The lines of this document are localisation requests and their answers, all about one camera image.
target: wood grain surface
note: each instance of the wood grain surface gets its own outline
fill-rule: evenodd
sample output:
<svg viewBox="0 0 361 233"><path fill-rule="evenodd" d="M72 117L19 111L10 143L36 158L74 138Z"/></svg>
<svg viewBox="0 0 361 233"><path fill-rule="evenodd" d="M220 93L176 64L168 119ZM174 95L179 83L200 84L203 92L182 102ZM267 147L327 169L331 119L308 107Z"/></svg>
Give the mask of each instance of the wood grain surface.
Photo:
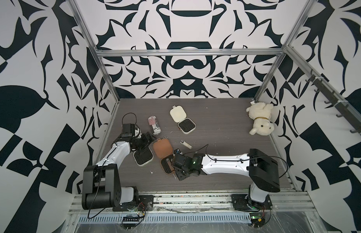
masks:
<svg viewBox="0 0 361 233"><path fill-rule="evenodd" d="M250 101L249 98L121 99L108 143L104 148L104 155L121 133L122 116L133 112L137 116L137 125L142 132L150 131L148 117L155 115L162 130L157 137L166 136L173 149L179 148L183 153L195 151L209 144L208 154L219 156L248 153L250 148L261 150L269 156L277 156L267 136L249 134L253 120L248 117L245 109L250 106ZM169 112L173 105L181 105L187 117L196 124L196 129L190 134L182 133L170 116ZM135 117L132 114L124 118L124 123L134 122ZM181 140L190 144L193 147L192 150L182 145ZM284 171L280 165L279 174L281 175ZM155 153L153 161L143 167L135 163L131 153L122 162L119 175L121 186L136 186L140 192L247 189L252 184L249 177L224 173L191 176L179 181L175 176L164 173L160 166L160 159ZM290 188L286 176L280 179L280 188Z"/></svg>

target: can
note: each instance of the can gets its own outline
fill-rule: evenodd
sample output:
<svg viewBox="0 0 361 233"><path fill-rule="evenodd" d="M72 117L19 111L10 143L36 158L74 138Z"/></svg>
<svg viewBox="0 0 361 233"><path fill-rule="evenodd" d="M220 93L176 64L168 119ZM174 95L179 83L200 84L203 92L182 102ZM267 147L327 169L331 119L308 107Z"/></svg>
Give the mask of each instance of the can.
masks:
<svg viewBox="0 0 361 233"><path fill-rule="evenodd" d="M159 123L157 122L157 119L155 116L150 116L148 118L148 124L150 124L151 131L154 135L158 135L161 133Z"/></svg>

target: white plush dog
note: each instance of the white plush dog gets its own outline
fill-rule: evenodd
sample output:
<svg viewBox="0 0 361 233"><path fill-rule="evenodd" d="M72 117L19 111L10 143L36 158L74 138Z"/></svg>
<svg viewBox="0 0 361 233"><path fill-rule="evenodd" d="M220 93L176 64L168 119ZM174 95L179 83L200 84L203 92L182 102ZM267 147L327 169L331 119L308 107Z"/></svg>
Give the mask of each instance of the white plush dog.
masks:
<svg viewBox="0 0 361 233"><path fill-rule="evenodd" d="M258 133L259 135L269 135L274 131L274 124L270 122L271 109L273 104L256 103L246 109L249 117L254 120L253 128L249 132L251 135Z"/></svg>

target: case lid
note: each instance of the case lid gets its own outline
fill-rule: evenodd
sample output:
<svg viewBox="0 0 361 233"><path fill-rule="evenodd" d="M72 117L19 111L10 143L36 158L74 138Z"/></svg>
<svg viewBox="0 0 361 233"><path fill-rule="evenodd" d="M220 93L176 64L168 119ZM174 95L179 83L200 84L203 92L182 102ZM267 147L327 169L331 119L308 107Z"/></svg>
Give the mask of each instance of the case lid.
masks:
<svg viewBox="0 0 361 233"><path fill-rule="evenodd" d="M159 139L153 144L153 150L156 153L156 156L159 158L164 158L170 154L173 154L173 147L170 144L167 138Z"/></svg>
<svg viewBox="0 0 361 233"><path fill-rule="evenodd" d="M173 109L170 110L170 115L172 116L173 120L176 123L183 121L187 117L186 112L183 110L182 106L180 105L173 106Z"/></svg>

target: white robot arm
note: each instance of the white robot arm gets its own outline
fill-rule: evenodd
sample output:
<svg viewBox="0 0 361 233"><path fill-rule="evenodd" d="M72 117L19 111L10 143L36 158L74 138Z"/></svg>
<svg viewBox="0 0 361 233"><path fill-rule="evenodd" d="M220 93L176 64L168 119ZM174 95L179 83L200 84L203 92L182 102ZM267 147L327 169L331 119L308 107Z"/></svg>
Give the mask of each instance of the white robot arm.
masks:
<svg viewBox="0 0 361 233"><path fill-rule="evenodd" d="M107 155L84 170L82 208L118 207L121 203L131 202L135 190L133 187L121 187L118 168L130 152L145 150L154 139L149 132L142 134L135 124L123 124L122 133ZM100 186L101 180L104 180L104 184Z"/></svg>
<svg viewBox="0 0 361 233"><path fill-rule="evenodd" d="M253 180L246 199L251 209L253 203L264 203L269 192L279 192L279 172L276 160L257 149L238 156L213 156L194 154L193 158L176 154L172 162L179 180L189 176L231 173L248 176Z"/></svg>

